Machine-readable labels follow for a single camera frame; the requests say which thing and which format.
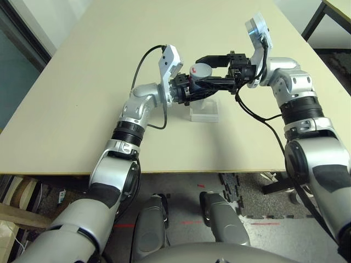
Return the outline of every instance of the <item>table leg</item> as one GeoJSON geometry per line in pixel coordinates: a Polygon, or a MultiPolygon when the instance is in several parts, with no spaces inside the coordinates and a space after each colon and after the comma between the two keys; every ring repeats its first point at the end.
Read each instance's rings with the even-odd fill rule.
{"type": "Polygon", "coordinates": [[[302,32],[301,36],[307,41],[309,37],[312,35],[313,31],[316,29],[318,26],[319,22],[322,20],[324,17],[325,13],[324,10],[326,8],[326,4],[324,2],[321,2],[319,5],[316,13],[312,16],[310,22],[306,26],[305,30],[302,32]]]}

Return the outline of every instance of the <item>floor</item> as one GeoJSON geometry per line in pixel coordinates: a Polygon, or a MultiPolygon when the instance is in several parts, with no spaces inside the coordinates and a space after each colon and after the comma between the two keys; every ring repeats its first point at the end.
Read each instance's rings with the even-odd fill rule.
{"type": "MultiPolygon", "coordinates": [[[[258,174],[245,174],[251,178],[251,183],[259,179],[258,174]]],[[[202,191],[223,192],[224,186],[220,183],[217,174],[155,174],[144,175],[140,193],[125,216],[114,225],[105,251],[115,262],[128,262],[132,243],[132,233],[138,211],[143,203],[153,193],[167,193],[169,205],[169,228],[167,237],[171,245],[192,242],[214,242],[211,229],[202,221],[199,194],[202,191]]],[[[257,193],[244,197],[246,203],[257,201],[251,211],[259,211],[261,218],[240,216],[249,234],[253,247],[261,248],[299,262],[345,262],[337,254],[337,246],[320,228],[318,223],[308,217],[306,209],[298,204],[291,204],[289,193],[274,193],[261,197],[265,199],[265,208],[258,199],[257,193]],[[284,210],[283,214],[299,214],[299,218],[272,219],[267,215],[284,210]]]]}
{"type": "Polygon", "coordinates": [[[351,96],[351,50],[347,53],[315,51],[351,96]]]}

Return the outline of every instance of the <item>white wall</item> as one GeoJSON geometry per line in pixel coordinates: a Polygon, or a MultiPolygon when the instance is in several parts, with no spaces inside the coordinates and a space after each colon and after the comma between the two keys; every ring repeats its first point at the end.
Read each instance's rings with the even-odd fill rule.
{"type": "MultiPolygon", "coordinates": [[[[316,12],[321,0],[274,0],[274,2],[301,34],[316,12]]],[[[335,2],[335,6],[342,9],[341,11],[350,17],[350,0],[330,0],[329,2],[332,4],[335,2]]],[[[351,35],[325,15],[308,39],[308,43],[313,48],[351,48],[351,35]]]]}
{"type": "Polygon", "coordinates": [[[54,55],[92,0],[10,0],[46,50],[54,55]]]}

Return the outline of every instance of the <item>black plastic part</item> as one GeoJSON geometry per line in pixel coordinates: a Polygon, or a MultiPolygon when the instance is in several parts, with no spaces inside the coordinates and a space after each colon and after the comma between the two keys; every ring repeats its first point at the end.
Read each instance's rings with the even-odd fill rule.
{"type": "Polygon", "coordinates": [[[196,60],[196,63],[205,63],[211,68],[216,68],[216,67],[227,67],[229,63],[229,57],[227,55],[209,55],[209,56],[204,56],[198,60],[196,60]]]}
{"type": "Polygon", "coordinates": [[[285,168],[297,181],[308,182],[308,163],[297,141],[290,141],[285,146],[285,168]]]}
{"type": "Polygon", "coordinates": [[[128,196],[133,192],[135,183],[138,179],[139,169],[140,167],[136,163],[132,163],[127,174],[126,182],[124,183],[124,188],[122,190],[124,196],[128,196]]]}
{"type": "Polygon", "coordinates": [[[255,76],[256,66],[251,65],[245,54],[230,53],[228,56],[230,57],[228,75],[237,81],[249,80],[255,76]]]}
{"type": "Polygon", "coordinates": [[[317,97],[313,96],[291,100],[283,104],[280,111],[286,125],[300,119],[324,117],[317,97]]]}
{"type": "Polygon", "coordinates": [[[264,195],[267,195],[269,193],[275,193],[275,192],[283,191],[293,187],[294,187],[294,184],[291,181],[291,179],[284,178],[279,180],[278,182],[274,182],[272,184],[262,186],[262,192],[264,195]]]}
{"type": "Polygon", "coordinates": [[[332,193],[345,187],[351,187],[351,175],[347,167],[339,164],[320,165],[313,168],[318,184],[332,193]]]}
{"type": "Polygon", "coordinates": [[[351,223],[345,225],[338,236],[338,253],[347,262],[351,262],[351,223]]]}
{"type": "Polygon", "coordinates": [[[206,194],[207,194],[207,192],[201,192],[199,195],[200,207],[201,207],[201,211],[202,211],[203,222],[205,223],[205,225],[207,227],[211,227],[210,215],[208,214],[208,211],[206,211],[206,200],[205,200],[206,194]]]}
{"type": "Polygon", "coordinates": [[[239,178],[234,173],[219,173],[219,179],[225,190],[223,191],[224,198],[232,203],[239,200],[238,182],[239,178]]]}
{"type": "Polygon", "coordinates": [[[178,104],[186,103],[189,101],[190,93],[186,93],[185,90],[189,87],[189,75],[184,73],[177,74],[176,77],[171,80],[172,89],[171,95],[173,96],[173,101],[178,104]]]}
{"type": "Polygon", "coordinates": [[[114,186],[95,182],[90,186],[86,198],[100,201],[111,208],[117,202],[120,194],[121,191],[114,186]]]}
{"type": "Polygon", "coordinates": [[[132,122],[118,122],[114,129],[112,139],[126,141],[131,144],[141,144],[144,135],[144,128],[132,122]]]}

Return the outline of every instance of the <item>gray floor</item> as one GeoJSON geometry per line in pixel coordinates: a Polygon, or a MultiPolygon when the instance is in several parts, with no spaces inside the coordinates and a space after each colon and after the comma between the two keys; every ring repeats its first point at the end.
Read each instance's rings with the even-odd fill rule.
{"type": "MultiPolygon", "coordinates": [[[[115,262],[128,262],[133,224],[143,202],[153,193],[170,194],[167,236],[171,245],[214,241],[211,229],[202,222],[199,194],[202,191],[223,191],[224,187],[216,174],[143,175],[141,183],[138,198],[128,213],[115,225],[106,246],[106,252],[115,262]]],[[[288,198],[282,199],[282,195],[288,195],[288,193],[275,193],[268,199],[267,196],[261,195],[266,200],[265,203],[269,203],[265,207],[266,210],[261,209],[265,211],[261,216],[271,215],[273,213],[271,209],[274,211],[276,207],[282,208],[284,204],[288,204],[288,198]]],[[[253,199],[258,201],[257,207],[261,207],[258,198],[259,196],[255,193],[253,199]]],[[[345,262],[337,254],[336,245],[312,218],[250,219],[241,216],[241,219],[254,247],[299,262],[345,262]]]]}

